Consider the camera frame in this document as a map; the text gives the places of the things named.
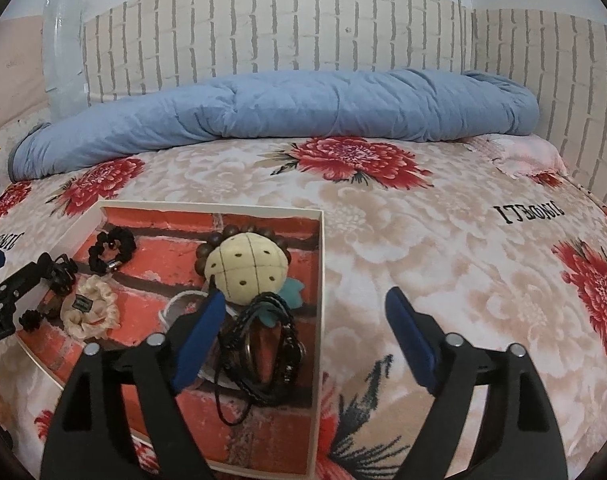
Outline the white strap watch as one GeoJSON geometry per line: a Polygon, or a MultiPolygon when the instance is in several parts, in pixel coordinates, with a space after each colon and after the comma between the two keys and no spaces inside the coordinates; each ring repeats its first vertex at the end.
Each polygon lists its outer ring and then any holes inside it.
{"type": "Polygon", "coordinates": [[[238,317],[222,292],[211,297],[202,290],[185,290],[172,297],[158,316],[176,359],[175,390],[181,392],[203,382],[213,385],[220,353],[218,334],[238,317]]]}

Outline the blue rolled quilt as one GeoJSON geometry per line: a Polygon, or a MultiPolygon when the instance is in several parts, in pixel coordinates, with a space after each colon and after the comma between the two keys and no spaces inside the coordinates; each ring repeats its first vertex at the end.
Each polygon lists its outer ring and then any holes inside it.
{"type": "Polygon", "coordinates": [[[126,96],[46,122],[15,145],[8,174],[14,182],[35,180],[224,139],[527,136],[539,120],[537,97],[528,88],[475,70],[280,70],[126,96]]]}

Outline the floral bed blanket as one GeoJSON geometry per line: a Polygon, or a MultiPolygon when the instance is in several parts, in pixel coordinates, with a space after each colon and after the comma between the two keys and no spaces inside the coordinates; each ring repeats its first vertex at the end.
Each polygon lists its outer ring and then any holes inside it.
{"type": "Polygon", "coordinates": [[[242,409],[210,382],[177,403],[223,478],[389,479],[430,409],[386,321],[399,287],[446,332],[523,344],[550,396],[570,478],[607,441],[607,212],[573,181],[512,178],[462,143],[359,136],[223,140],[12,183],[8,157],[47,110],[0,129],[0,281],[97,212],[126,226],[133,260],[108,278],[120,327],[161,330],[169,300],[204,282],[196,249],[228,224],[285,237],[305,288],[307,359],[294,399],[242,409]]]}

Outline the brick pattern headboard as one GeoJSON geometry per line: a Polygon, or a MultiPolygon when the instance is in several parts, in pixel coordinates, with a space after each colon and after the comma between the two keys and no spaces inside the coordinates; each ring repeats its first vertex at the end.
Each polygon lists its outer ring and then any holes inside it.
{"type": "Polygon", "coordinates": [[[538,133],[607,205],[599,0],[85,0],[85,102],[261,70],[483,70],[524,84],[538,133]]]}

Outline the cream scrunchie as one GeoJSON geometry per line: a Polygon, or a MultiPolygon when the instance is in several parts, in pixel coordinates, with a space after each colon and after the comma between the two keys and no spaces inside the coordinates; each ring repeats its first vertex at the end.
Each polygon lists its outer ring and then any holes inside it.
{"type": "Polygon", "coordinates": [[[60,309],[64,332],[78,341],[106,339],[110,330],[120,327],[117,294],[98,275],[81,283],[60,309]]]}

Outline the clear plastic wrapped post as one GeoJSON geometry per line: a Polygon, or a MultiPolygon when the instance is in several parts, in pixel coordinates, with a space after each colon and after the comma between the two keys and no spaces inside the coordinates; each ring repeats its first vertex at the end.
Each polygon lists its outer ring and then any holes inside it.
{"type": "Polygon", "coordinates": [[[45,91],[53,122],[88,107],[84,58],[85,0],[45,0],[42,59],[45,91]]]}

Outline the rainbow hair clip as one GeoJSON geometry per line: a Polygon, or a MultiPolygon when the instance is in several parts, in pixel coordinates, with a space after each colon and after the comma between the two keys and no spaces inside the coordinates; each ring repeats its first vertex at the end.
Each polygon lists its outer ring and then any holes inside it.
{"type": "Polygon", "coordinates": [[[60,313],[64,298],[67,298],[76,284],[78,266],[66,254],[53,259],[47,252],[38,257],[38,282],[47,286],[47,292],[40,303],[26,310],[19,318],[23,330],[32,333],[44,318],[53,321],[60,313]]]}

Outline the ice cream plush clip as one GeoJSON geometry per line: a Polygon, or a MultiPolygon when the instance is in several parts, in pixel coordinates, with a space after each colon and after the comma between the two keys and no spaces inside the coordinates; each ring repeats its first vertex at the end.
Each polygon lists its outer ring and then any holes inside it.
{"type": "Polygon", "coordinates": [[[230,224],[201,244],[196,258],[196,273],[234,307],[248,307],[266,292],[279,296],[290,310],[303,306],[305,285],[288,276],[288,244],[269,228],[242,230],[230,224]]]}

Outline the black scrunchie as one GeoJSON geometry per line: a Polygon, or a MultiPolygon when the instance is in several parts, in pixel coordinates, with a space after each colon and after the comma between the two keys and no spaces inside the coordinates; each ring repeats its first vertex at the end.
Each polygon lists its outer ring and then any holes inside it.
{"type": "Polygon", "coordinates": [[[95,243],[88,248],[88,266],[97,275],[117,271],[132,260],[136,251],[134,234],[123,226],[99,232],[95,243]]]}

